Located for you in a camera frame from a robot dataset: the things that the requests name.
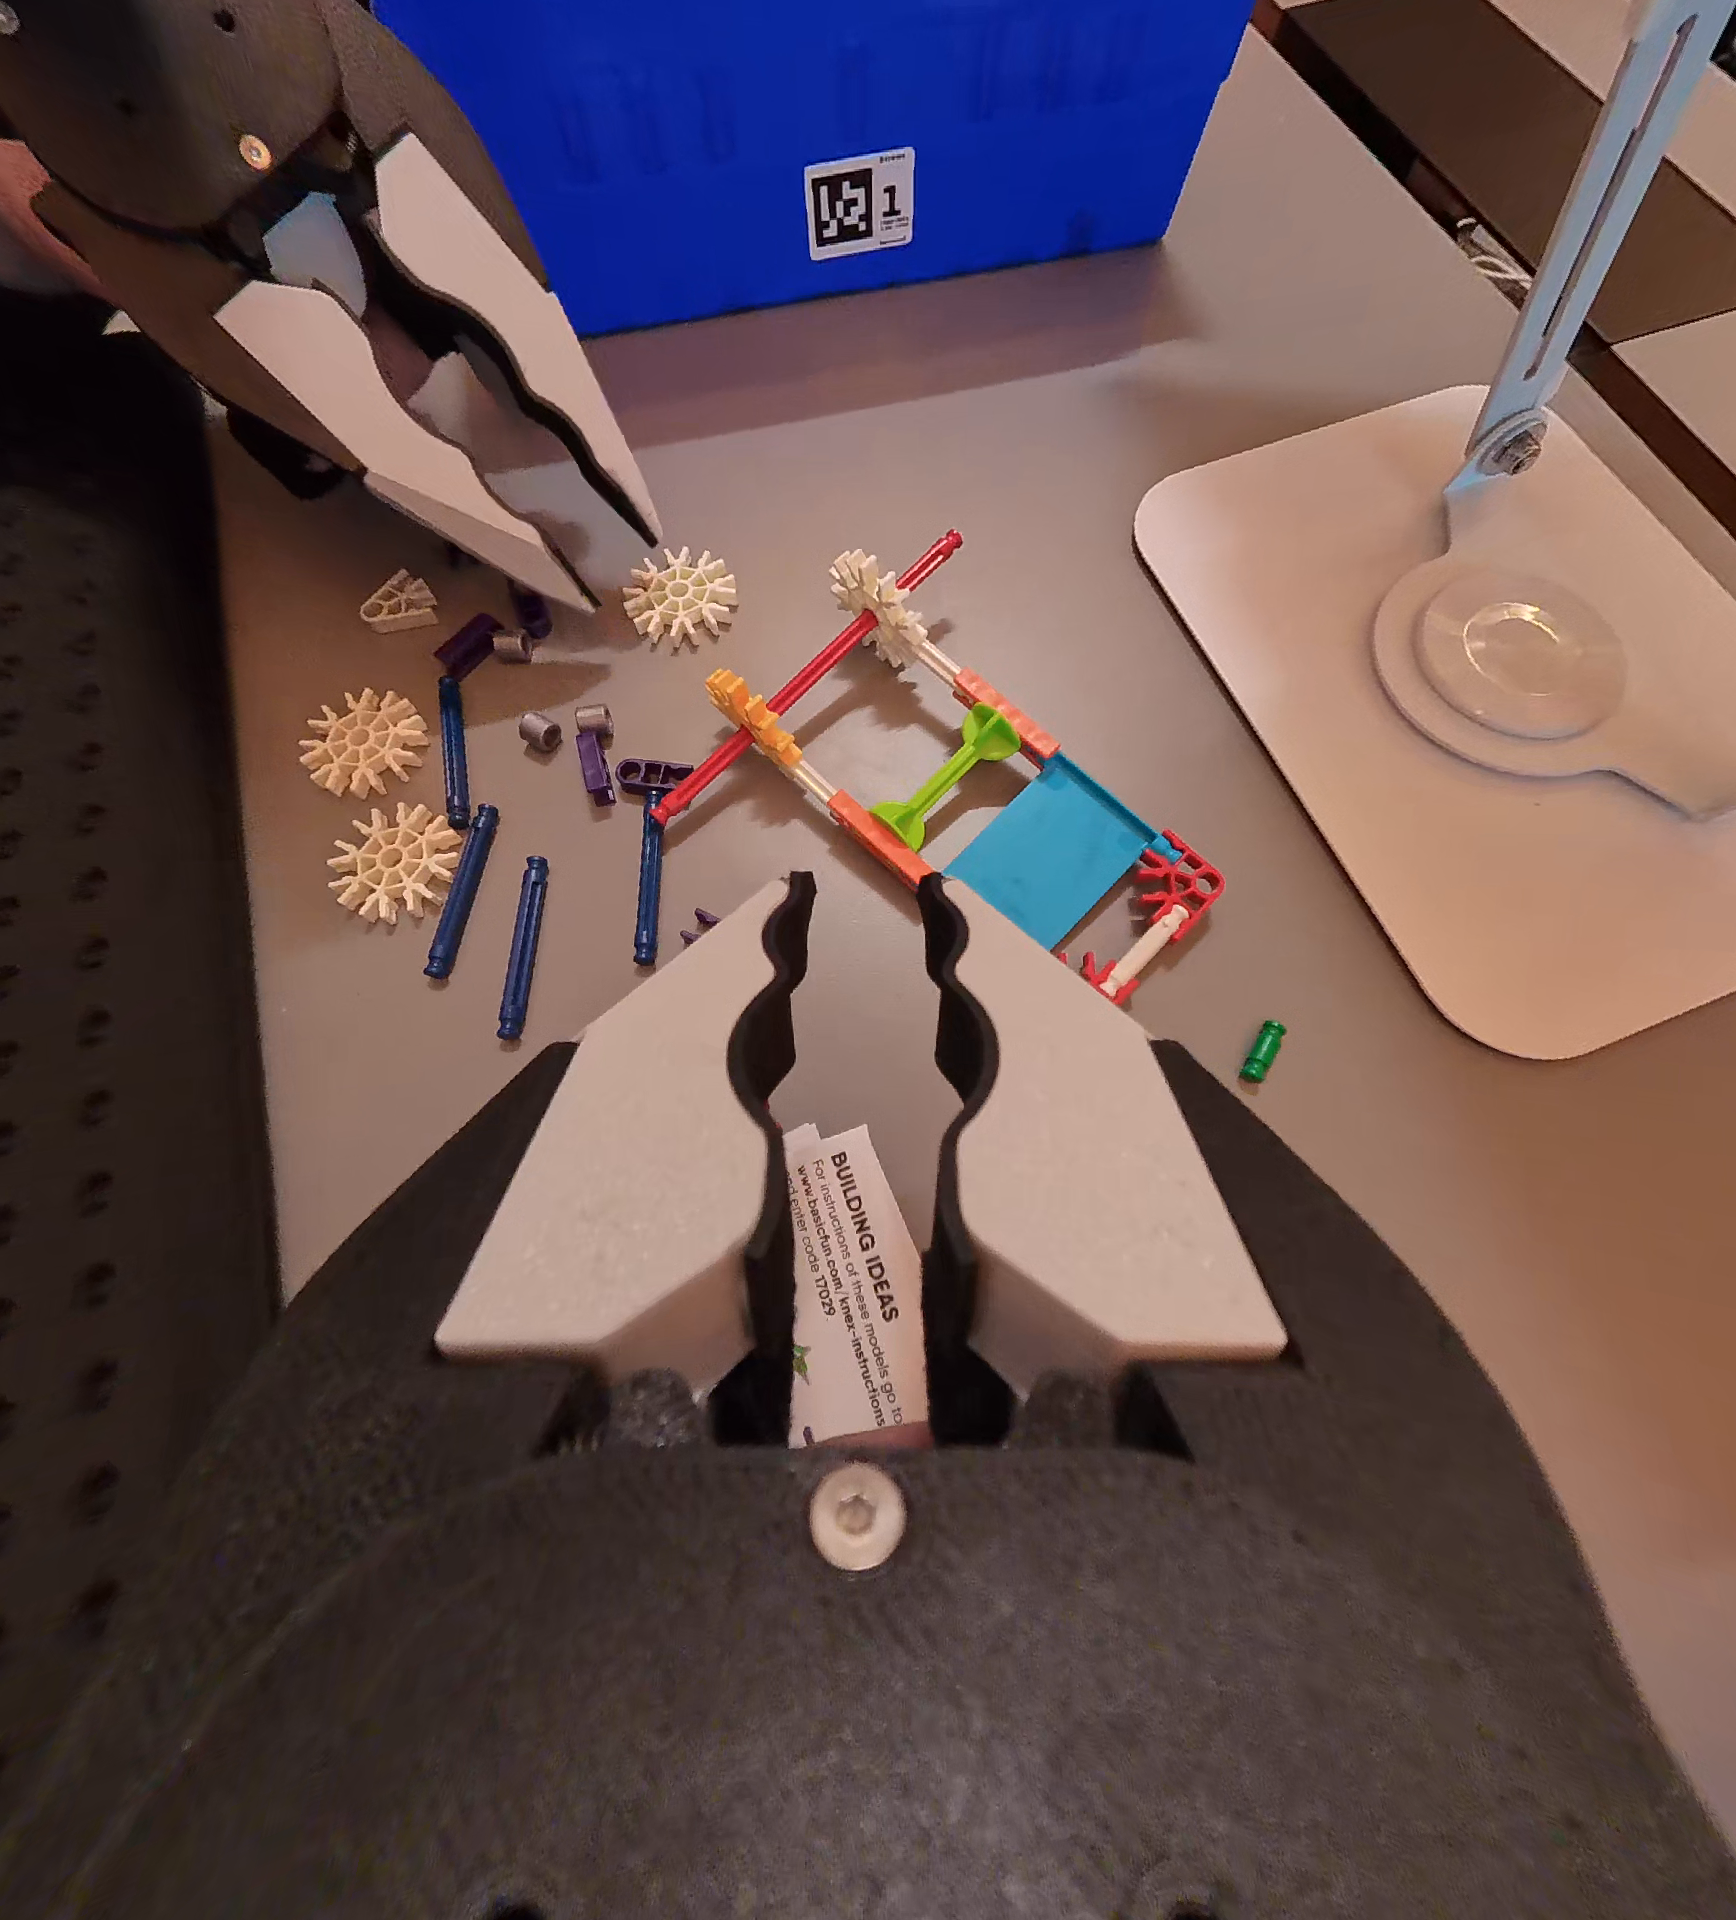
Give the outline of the blue storage bin with tag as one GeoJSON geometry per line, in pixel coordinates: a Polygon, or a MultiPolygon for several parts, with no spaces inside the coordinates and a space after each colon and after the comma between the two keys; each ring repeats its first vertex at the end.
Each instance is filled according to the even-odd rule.
{"type": "Polygon", "coordinates": [[[584,335],[1156,243],[1245,3],[385,3],[584,335]]]}

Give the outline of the black perforated panel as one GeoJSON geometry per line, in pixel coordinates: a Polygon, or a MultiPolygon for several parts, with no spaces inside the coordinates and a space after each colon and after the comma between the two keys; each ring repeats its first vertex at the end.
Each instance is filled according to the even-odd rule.
{"type": "Polygon", "coordinates": [[[0,1825],[277,1309],[202,401],[0,290],[0,1825]]]}

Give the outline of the instruction leaflet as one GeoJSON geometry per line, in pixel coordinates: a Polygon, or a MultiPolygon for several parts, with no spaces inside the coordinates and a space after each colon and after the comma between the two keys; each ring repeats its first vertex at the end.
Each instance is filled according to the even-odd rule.
{"type": "Polygon", "coordinates": [[[859,1126],[784,1137],[795,1253],[791,1449],[925,1444],[923,1254],[859,1126]]]}

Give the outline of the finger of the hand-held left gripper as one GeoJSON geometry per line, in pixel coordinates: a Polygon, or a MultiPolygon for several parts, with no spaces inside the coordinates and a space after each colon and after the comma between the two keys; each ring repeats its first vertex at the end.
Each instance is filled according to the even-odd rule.
{"type": "Polygon", "coordinates": [[[520,415],[565,444],[644,549],[657,546],[657,503],[557,293],[419,132],[376,156],[374,197],[372,229],[400,284],[451,339],[483,350],[520,415]]]}
{"type": "Polygon", "coordinates": [[[583,612],[598,609],[545,536],[498,503],[471,459],[392,396],[367,330],[332,294],[250,283],[214,322],[354,459],[376,501],[528,590],[583,612]]]}

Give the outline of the colourful toy construction model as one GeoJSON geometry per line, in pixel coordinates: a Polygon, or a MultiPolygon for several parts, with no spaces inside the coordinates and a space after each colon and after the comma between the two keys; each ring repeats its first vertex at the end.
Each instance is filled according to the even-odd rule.
{"type": "Polygon", "coordinates": [[[879,631],[850,651],[873,651],[895,672],[920,670],[944,685],[963,710],[952,754],[900,800],[864,805],[823,776],[787,726],[746,679],[721,669],[705,690],[712,708],[752,737],[761,757],[859,851],[873,857],[911,893],[929,878],[963,882],[1038,946],[1066,959],[1064,940],[1101,900],[1132,886],[1144,915],[1142,932],[1113,965],[1094,954],[1082,978],[1116,1006],[1131,1002],[1153,960],[1181,945],[1226,891],[1224,875],[1179,833],[1153,826],[1060,747],[1054,733],[1008,698],[995,683],[960,664],[932,638],[906,594],[895,593],[902,572],[852,549],[830,568],[835,600],[857,619],[882,603],[879,631]],[[980,767],[1024,758],[1031,776],[944,868],[929,855],[937,813],[980,767]]]}

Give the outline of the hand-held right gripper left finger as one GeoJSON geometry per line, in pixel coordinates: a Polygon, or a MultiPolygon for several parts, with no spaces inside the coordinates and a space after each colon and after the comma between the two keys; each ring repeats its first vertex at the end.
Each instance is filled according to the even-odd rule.
{"type": "Polygon", "coordinates": [[[436,1328],[459,1362],[551,1358],[708,1394],[792,1378],[796,1235],[770,1098],[798,1058],[810,872],[766,882],[581,1036],[436,1328]]]}

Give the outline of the white snowflake connector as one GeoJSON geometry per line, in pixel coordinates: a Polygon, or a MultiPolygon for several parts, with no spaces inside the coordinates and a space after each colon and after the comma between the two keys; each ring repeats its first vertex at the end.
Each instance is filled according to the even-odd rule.
{"type": "Polygon", "coordinates": [[[707,549],[666,549],[632,570],[622,606],[638,637],[679,656],[732,627],[740,589],[727,559],[707,549]]]}
{"type": "Polygon", "coordinates": [[[398,803],[392,814],[372,809],[367,820],[352,823],[352,833],[327,861],[327,886],[356,921],[420,923],[446,902],[466,839],[443,813],[398,803]]]}
{"type": "Polygon", "coordinates": [[[300,740],[300,767],[338,798],[385,796],[425,764],[430,731],[417,704],[395,689],[346,694],[345,710],[321,708],[300,740]]]}

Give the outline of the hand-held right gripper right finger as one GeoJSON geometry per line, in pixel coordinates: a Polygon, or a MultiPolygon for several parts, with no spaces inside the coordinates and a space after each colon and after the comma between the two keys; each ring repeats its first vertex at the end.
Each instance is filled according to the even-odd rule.
{"type": "Polygon", "coordinates": [[[925,1259],[929,1416],[1008,1422],[1050,1374],[1287,1356],[1174,1050],[967,882],[929,877],[918,907],[934,1066],[960,1101],[925,1259]]]}

